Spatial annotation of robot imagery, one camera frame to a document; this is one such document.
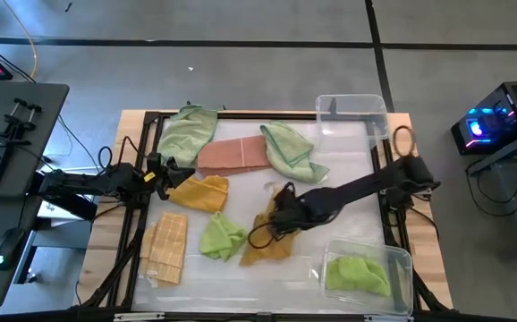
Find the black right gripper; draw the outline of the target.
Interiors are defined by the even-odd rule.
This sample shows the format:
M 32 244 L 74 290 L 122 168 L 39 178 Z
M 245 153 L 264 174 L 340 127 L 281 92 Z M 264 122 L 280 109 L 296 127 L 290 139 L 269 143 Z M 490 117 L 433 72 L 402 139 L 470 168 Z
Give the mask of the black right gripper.
M 332 221 L 332 212 L 318 214 L 306 203 L 305 198 L 297 197 L 292 182 L 288 182 L 275 195 L 275 209 L 269 214 L 270 229 L 279 231 L 281 236 L 298 232 L 295 226 L 326 225 Z

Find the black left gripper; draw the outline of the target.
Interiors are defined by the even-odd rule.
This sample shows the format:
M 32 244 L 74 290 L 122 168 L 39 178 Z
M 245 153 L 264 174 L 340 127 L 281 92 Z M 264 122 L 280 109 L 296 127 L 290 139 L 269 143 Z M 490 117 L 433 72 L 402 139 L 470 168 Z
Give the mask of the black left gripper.
M 167 189 L 176 189 L 189 178 L 189 176 L 184 175 L 195 174 L 194 168 L 179 166 L 174 157 L 168 158 L 167 167 L 161 154 L 156 151 L 147 155 L 146 165 L 147 170 L 144 180 L 161 200 L 169 199 L 169 195 L 166 193 Z M 167 172 L 181 174 L 168 176 Z

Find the mustard yellow microfiber towel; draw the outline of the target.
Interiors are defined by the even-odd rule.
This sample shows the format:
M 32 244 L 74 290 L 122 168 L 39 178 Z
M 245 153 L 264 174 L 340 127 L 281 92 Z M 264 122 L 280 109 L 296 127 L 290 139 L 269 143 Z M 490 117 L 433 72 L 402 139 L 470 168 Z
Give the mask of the mustard yellow microfiber towel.
M 229 180 L 210 175 L 199 180 L 195 175 L 178 188 L 168 191 L 170 202 L 196 210 L 215 213 L 222 211 L 228 198 Z

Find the dark mustard microfiber towel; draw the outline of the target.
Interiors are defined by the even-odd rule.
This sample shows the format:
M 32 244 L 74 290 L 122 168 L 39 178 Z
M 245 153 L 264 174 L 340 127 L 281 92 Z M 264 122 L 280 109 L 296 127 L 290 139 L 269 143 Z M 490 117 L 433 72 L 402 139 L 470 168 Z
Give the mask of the dark mustard microfiber towel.
M 239 262 L 240 267 L 250 267 L 262 259 L 283 260 L 291 256 L 294 239 L 301 231 L 286 235 L 277 241 L 268 231 L 269 226 L 266 226 L 269 214 L 275 209 L 275 195 L 281 189 L 281 186 L 276 186 L 272 190 L 267 208 L 255 216 L 252 230 L 247 238 L 248 245 Z

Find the pale green microfiber towel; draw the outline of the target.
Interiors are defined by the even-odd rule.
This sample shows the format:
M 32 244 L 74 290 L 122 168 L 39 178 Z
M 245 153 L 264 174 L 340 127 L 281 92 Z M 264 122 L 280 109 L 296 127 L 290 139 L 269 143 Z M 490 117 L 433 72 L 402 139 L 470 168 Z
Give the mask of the pale green microfiber towel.
M 164 160 L 173 157 L 178 166 L 187 167 L 213 139 L 218 112 L 203 106 L 187 105 L 169 121 L 158 142 L 157 152 Z
M 311 161 L 314 144 L 293 127 L 272 121 L 259 128 L 266 139 L 267 160 L 278 173 L 307 183 L 320 183 L 326 179 L 329 169 Z

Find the salmon pink microfiber towel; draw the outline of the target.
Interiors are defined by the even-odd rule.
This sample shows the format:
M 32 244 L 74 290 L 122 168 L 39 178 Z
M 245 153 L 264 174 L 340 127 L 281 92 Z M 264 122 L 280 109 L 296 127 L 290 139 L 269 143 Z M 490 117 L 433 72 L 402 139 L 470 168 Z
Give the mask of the salmon pink microfiber towel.
M 263 135 L 210 142 L 197 158 L 197 168 L 203 176 L 229 176 L 270 167 Z

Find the bright green microfiber towel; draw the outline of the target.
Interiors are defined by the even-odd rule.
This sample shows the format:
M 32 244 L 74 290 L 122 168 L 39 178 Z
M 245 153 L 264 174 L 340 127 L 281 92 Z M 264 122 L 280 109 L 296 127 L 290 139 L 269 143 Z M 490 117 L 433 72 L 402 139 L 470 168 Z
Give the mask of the bright green microfiber towel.
M 325 287 L 329 291 L 364 291 L 391 295 L 387 273 L 371 258 L 342 256 L 326 265 Z
M 247 241 L 248 232 L 215 212 L 199 239 L 199 252 L 211 259 L 229 260 Z

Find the light orange gridded towel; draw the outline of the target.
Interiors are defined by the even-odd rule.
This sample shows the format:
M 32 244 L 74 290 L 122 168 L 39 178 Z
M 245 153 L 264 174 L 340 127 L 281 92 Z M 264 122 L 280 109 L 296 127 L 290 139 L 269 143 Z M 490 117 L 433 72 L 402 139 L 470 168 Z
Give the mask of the light orange gridded towel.
M 164 213 L 155 223 L 148 225 L 142 239 L 139 273 L 152 287 L 180 283 L 187 223 L 185 215 Z

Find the white box under arm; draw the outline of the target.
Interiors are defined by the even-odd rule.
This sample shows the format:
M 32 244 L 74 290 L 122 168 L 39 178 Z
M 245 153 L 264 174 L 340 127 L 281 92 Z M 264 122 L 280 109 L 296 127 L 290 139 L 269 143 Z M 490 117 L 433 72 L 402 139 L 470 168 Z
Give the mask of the white box under arm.
M 69 211 L 53 205 L 47 201 L 42 201 L 38 218 L 51 219 L 52 221 L 80 221 L 81 218 L 70 213 Z

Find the clear plastic bin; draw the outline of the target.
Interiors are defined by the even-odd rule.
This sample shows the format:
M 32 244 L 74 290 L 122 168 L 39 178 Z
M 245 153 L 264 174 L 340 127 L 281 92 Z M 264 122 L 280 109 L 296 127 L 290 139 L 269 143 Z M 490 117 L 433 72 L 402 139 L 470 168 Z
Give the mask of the clear plastic bin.
M 326 265 L 342 256 L 371 258 L 382 265 L 389 279 L 391 295 L 383 297 L 364 291 L 327 290 Z M 337 304 L 339 310 L 394 316 L 409 316 L 413 312 L 413 263 L 409 252 L 401 248 L 347 239 L 329 241 L 324 249 L 319 283 L 322 296 Z
M 316 100 L 317 149 L 367 152 L 389 138 L 386 105 L 374 94 L 321 95 Z

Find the black clamp stand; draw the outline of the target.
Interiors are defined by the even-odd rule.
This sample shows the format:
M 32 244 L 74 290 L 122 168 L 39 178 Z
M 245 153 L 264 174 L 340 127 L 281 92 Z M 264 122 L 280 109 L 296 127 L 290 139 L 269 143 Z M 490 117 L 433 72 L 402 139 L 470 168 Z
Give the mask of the black clamp stand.
M 24 139 L 24 135 L 28 131 L 34 131 L 36 124 L 33 122 L 34 116 L 42 112 L 42 107 L 36 104 L 29 104 L 23 99 L 16 97 L 13 100 L 14 107 L 11 113 L 4 115 L 4 121 L 6 127 L 3 131 L 0 131 L 0 139 L 3 139 L 13 145 L 27 146 L 31 142 Z M 18 112 L 24 107 L 30 112 L 27 121 L 23 121 L 19 118 Z

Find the black desk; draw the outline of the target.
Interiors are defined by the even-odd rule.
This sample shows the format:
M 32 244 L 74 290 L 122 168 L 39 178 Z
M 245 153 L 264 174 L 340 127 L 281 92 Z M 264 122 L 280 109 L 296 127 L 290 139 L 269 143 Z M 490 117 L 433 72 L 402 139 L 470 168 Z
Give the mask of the black desk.
M 0 306 L 41 204 L 28 189 L 68 92 L 64 84 L 0 81 Z

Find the black computer mouse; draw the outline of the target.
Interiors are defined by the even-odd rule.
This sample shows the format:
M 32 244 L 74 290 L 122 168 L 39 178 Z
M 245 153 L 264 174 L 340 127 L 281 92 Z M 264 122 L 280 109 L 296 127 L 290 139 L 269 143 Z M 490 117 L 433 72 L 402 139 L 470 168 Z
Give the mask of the black computer mouse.
M 24 235 L 25 231 L 19 227 L 13 227 L 4 232 L 0 238 L 0 271 L 12 268 L 14 261 L 19 256 Z

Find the black metal table frame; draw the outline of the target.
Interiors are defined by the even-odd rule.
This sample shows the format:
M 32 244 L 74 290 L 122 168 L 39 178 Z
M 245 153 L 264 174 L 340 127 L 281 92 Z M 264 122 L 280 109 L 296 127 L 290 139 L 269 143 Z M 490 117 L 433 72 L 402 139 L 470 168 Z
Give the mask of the black metal table frame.
M 118 124 L 117 133 L 112 147 L 114 157 L 123 152 L 125 162 L 135 162 L 137 153 L 131 147 L 121 148 L 123 138 L 128 136 L 134 143 L 146 144 L 146 150 L 157 145 L 157 128 L 163 124 L 167 116 L 173 114 L 173 110 L 124 110 Z M 252 121 L 288 121 L 291 123 L 313 124 L 315 114 L 306 111 L 222 111 L 221 119 L 235 123 Z M 406 216 L 405 225 L 397 227 L 392 225 L 384 228 L 390 232 L 400 246 L 408 250 L 414 259 L 414 267 L 430 295 L 448 309 L 453 308 L 453 301 L 446 279 L 444 263 L 442 260 L 439 241 L 436 237 L 435 227 L 431 221 L 433 215 L 430 205 L 422 200 L 415 199 L 416 211 L 410 211 Z M 106 211 L 91 228 L 88 248 L 83 261 L 81 275 L 77 284 L 77 294 L 73 298 L 74 303 L 87 301 L 93 292 L 106 279 L 107 274 L 113 268 L 117 258 L 119 244 L 123 232 L 127 231 L 127 239 L 130 240 L 136 230 L 140 212 L 136 210 L 131 216 L 125 215 L 124 208 L 115 208 L 113 204 L 102 202 L 99 211 Z M 310 314 L 310 309 L 279 308 L 273 302 L 277 292 L 268 289 L 269 283 L 257 282 L 253 288 L 257 291 L 265 291 L 267 296 L 264 303 L 259 298 L 234 297 L 232 302 L 237 305 L 236 312 L 270 312 L 272 314 Z

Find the silver metal bracket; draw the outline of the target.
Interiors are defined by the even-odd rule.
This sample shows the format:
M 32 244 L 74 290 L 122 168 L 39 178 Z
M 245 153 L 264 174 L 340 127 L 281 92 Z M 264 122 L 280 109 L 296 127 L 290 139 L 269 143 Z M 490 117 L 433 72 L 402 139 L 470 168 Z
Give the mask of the silver metal bracket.
M 414 318 L 388 315 L 365 315 L 363 322 L 414 322 Z
M 164 312 L 126 312 L 115 314 L 113 322 L 147 322 L 164 319 Z

